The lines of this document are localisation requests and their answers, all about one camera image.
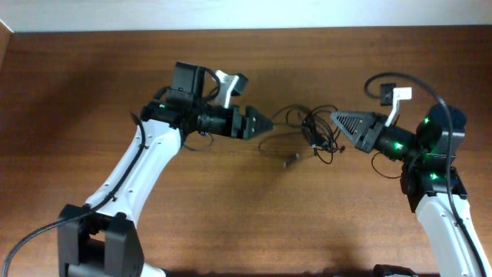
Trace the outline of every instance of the white wall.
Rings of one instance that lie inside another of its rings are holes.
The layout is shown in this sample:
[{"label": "white wall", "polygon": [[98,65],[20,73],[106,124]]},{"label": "white wall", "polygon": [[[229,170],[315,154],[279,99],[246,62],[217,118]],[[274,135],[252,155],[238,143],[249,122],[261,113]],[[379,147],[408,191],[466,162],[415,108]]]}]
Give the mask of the white wall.
[{"label": "white wall", "polygon": [[15,32],[492,24],[491,0],[0,0]]}]

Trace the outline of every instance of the wire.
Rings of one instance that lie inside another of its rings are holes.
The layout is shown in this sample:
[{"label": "wire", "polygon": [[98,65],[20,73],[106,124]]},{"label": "wire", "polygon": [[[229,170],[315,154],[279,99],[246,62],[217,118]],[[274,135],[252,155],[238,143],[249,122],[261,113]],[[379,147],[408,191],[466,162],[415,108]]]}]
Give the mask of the wire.
[{"label": "wire", "polygon": [[417,155],[411,160],[411,162],[408,164],[407,167],[407,172],[410,173],[412,171],[412,168],[415,165],[415,162],[424,154],[427,154],[429,151],[427,149],[422,149],[420,150]]},{"label": "wire", "polygon": [[205,150],[209,149],[209,148],[210,148],[210,147],[212,147],[212,145],[214,144],[214,142],[215,142],[215,138],[214,138],[214,136],[213,136],[212,134],[210,134],[210,133],[208,133],[208,135],[210,136],[210,143],[209,143],[207,146],[205,146],[204,148],[201,148],[201,149],[194,149],[194,148],[192,148],[192,147],[190,147],[190,146],[188,146],[188,145],[186,145],[186,144],[183,144],[183,148],[184,148],[184,149],[187,149],[187,150],[189,150],[189,151],[193,151],[193,152],[200,152],[200,151],[205,151]]},{"label": "wire", "polygon": [[376,167],[374,166],[374,159],[375,159],[375,158],[376,158],[376,156],[377,156],[377,155],[379,155],[379,154],[381,154],[381,152],[378,152],[378,153],[374,154],[374,156],[372,156],[372,159],[371,159],[371,166],[372,166],[372,169],[374,169],[374,171],[375,171],[377,174],[379,174],[379,175],[381,175],[381,176],[385,177],[386,179],[399,179],[399,178],[401,177],[401,174],[400,174],[400,175],[398,175],[398,176],[387,176],[387,175],[385,175],[385,174],[383,174],[383,173],[379,172],[379,171],[376,169]]},{"label": "wire", "polygon": [[43,227],[41,227],[41,228],[39,228],[39,229],[31,232],[29,235],[27,235],[26,237],[24,237],[23,239],[21,239],[14,246],[14,248],[12,248],[12,250],[8,253],[7,257],[5,258],[5,262],[4,262],[3,267],[2,267],[2,277],[7,277],[8,276],[8,268],[10,267],[10,264],[11,264],[11,262],[12,262],[14,256],[15,256],[15,254],[18,252],[18,250],[22,246],[24,246],[31,239],[33,239],[34,237],[36,237],[38,235],[41,235],[42,233],[47,232],[47,231],[49,231],[51,229],[60,227],[62,225],[65,225],[67,223],[70,223],[70,222],[75,222],[75,221],[78,221],[80,219],[86,218],[86,217],[92,215],[93,213],[95,213],[96,211],[98,211],[100,208],[102,208],[111,199],[113,199],[115,197],[116,192],[120,189],[121,185],[123,185],[123,182],[126,180],[126,178],[128,177],[128,175],[130,174],[131,169],[133,169],[133,166],[138,161],[138,158],[140,157],[140,155],[142,154],[142,152],[144,151],[144,148],[145,148],[145,130],[144,130],[144,126],[142,125],[141,120],[135,114],[132,113],[131,114],[131,118],[133,119],[133,121],[135,122],[135,124],[138,125],[138,127],[140,128],[141,137],[142,137],[141,144],[140,144],[140,147],[139,147],[137,153],[135,154],[135,157],[131,160],[130,164],[126,168],[125,172],[121,176],[121,178],[118,181],[118,183],[116,184],[116,186],[105,196],[105,198],[102,200],[101,203],[99,203],[96,206],[94,206],[93,208],[89,209],[86,213],[84,213],[82,215],[78,215],[78,216],[72,217],[72,218],[69,218],[69,219],[61,219],[61,220],[58,220],[57,222],[50,223],[48,225],[45,225],[45,226],[43,226]]},{"label": "wire", "polygon": [[369,84],[371,84],[374,80],[378,78],[383,78],[383,77],[398,77],[398,78],[403,78],[409,81],[412,81],[413,83],[417,84],[420,86],[423,90],[425,90],[427,93],[432,95],[432,97],[439,103],[441,108],[444,111],[444,114],[446,116],[446,121],[448,125],[448,133],[449,133],[449,139],[447,140],[447,151],[446,151],[446,191],[447,191],[447,198],[450,203],[451,211],[453,212],[453,216],[456,219],[457,224],[460,226],[461,231],[463,232],[465,239],[468,242],[468,245],[471,248],[471,251],[473,252],[475,259],[477,260],[478,267],[480,269],[480,273],[483,277],[486,277],[485,273],[485,267],[484,263],[482,262],[482,259],[480,258],[480,255],[478,253],[477,247],[475,246],[470,233],[467,230],[467,227],[463,223],[463,219],[458,215],[458,212],[456,210],[456,205],[454,204],[453,200],[453,195],[451,193],[451,156],[452,156],[452,148],[451,146],[453,145],[453,120],[451,118],[451,114],[449,112],[449,109],[447,108],[446,102],[434,91],[433,88],[431,88],[428,84],[423,82],[417,77],[414,77],[412,75],[404,74],[404,73],[399,73],[399,72],[383,72],[377,75],[374,75],[370,77],[364,84],[364,91],[366,95],[368,95],[371,98],[378,98],[376,95],[373,95],[372,93],[369,92],[368,87]]},{"label": "wire", "polygon": [[206,97],[201,99],[203,102],[209,102],[211,100],[214,100],[217,97],[218,93],[221,91],[221,80],[218,78],[218,76],[215,74],[215,72],[212,71],[211,69],[209,69],[209,68],[204,68],[204,69],[208,74],[210,74],[210,76],[212,76],[212,78],[217,83],[215,88],[213,88]]},{"label": "wire", "polygon": [[162,96],[163,96],[164,94],[166,94],[166,92],[168,92],[168,89],[170,89],[170,88],[171,88],[171,87],[169,87],[169,86],[165,86],[164,88],[159,89],[159,90],[155,93],[155,95],[154,95],[154,99],[155,99],[155,100],[161,100]]},{"label": "wire", "polygon": [[[341,130],[338,127],[332,129],[330,124],[328,124],[328,122],[321,117],[321,114],[326,113],[329,117],[333,111],[337,110],[337,107],[334,105],[320,105],[316,108],[309,109],[304,105],[294,104],[281,108],[270,117],[270,120],[274,121],[277,116],[279,116],[282,112],[285,112],[284,121],[275,122],[274,125],[286,125],[291,128],[300,129],[300,132],[288,132],[280,135],[269,136],[258,144],[258,151],[264,154],[265,152],[261,146],[266,141],[271,139],[302,134],[309,146],[312,147],[314,156],[317,156],[327,165],[331,164],[333,162],[333,154],[335,152],[342,153],[345,150],[345,146],[338,147],[337,139],[341,134]],[[297,116],[298,122],[296,123],[291,121],[291,115],[293,114]],[[323,159],[320,152],[330,154],[330,159]]]}]

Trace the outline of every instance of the white bracket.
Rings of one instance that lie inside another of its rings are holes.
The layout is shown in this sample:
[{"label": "white bracket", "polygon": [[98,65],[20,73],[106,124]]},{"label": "white bracket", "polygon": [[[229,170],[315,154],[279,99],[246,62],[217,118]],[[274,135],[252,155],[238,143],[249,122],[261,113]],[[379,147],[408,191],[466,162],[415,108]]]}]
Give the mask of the white bracket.
[{"label": "white bracket", "polygon": [[398,112],[400,111],[400,100],[410,100],[412,99],[412,88],[393,88],[393,108],[391,109],[390,116],[387,117],[386,123],[384,124],[386,127],[389,127],[393,124],[396,119]]},{"label": "white bracket", "polygon": [[239,76],[227,75],[221,70],[217,70],[215,74],[221,81],[221,90],[215,98],[215,104],[221,105],[224,108],[229,108],[229,104],[231,103],[231,93],[239,81]]}]

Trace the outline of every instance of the wood grain surface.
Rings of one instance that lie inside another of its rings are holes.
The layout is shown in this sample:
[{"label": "wood grain surface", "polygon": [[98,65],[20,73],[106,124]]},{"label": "wood grain surface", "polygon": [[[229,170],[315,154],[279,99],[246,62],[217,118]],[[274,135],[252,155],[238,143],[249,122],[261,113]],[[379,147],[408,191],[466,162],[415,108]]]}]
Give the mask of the wood grain surface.
[{"label": "wood grain surface", "polygon": [[[0,257],[103,183],[135,133],[129,112],[171,84],[176,61],[244,73],[249,84],[234,104],[266,115],[292,103],[388,113],[364,96],[364,81],[385,71],[421,77],[467,114],[454,164],[492,258],[491,27],[14,34],[0,74]],[[433,104],[415,88],[399,125],[415,130]],[[205,139],[193,135],[189,144]],[[305,159],[285,170],[258,153],[258,142],[218,138],[209,151],[178,153],[138,223],[147,262],[247,274],[377,263],[437,271],[398,180],[376,174],[370,155],[343,137],[347,151],[325,165],[301,138],[289,139],[270,147]],[[401,165],[376,166],[398,175]],[[57,275],[55,238],[27,244],[11,276]]]}]

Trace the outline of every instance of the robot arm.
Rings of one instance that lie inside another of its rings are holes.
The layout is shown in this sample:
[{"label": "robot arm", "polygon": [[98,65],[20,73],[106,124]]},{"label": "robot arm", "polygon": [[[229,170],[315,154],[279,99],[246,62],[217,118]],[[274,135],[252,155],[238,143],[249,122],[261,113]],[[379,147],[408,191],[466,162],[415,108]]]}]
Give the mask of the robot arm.
[{"label": "robot arm", "polygon": [[[206,72],[214,77],[217,88],[215,94],[202,97]],[[240,95],[247,81],[241,74],[213,74],[201,66],[176,64],[172,86],[160,90],[142,109],[141,127],[109,178],[83,207],[66,205],[61,211],[60,219],[70,219],[97,206],[111,194],[138,157],[111,201],[85,220],[58,228],[61,277],[165,276],[163,270],[144,263],[136,232],[141,210],[164,167],[190,133],[251,139],[273,128],[273,123],[251,106],[246,107],[245,115],[239,113],[237,106],[230,107],[231,96]],[[90,236],[98,232],[105,233],[104,242]]]},{"label": "robot arm", "polygon": [[[466,117],[448,106],[452,114],[455,151],[464,139]],[[407,195],[411,211],[424,227],[442,276],[482,276],[470,241],[477,250],[486,275],[492,275],[490,263],[478,240],[470,217],[467,192],[455,168],[451,168],[451,193],[458,215],[470,238],[457,224],[447,196],[446,150],[449,139],[441,107],[436,105],[418,126],[416,134],[386,126],[387,117],[374,112],[332,112],[331,120],[354,143],[369,153],[373,149],[391,160],[401,160],[401,188]]]}]

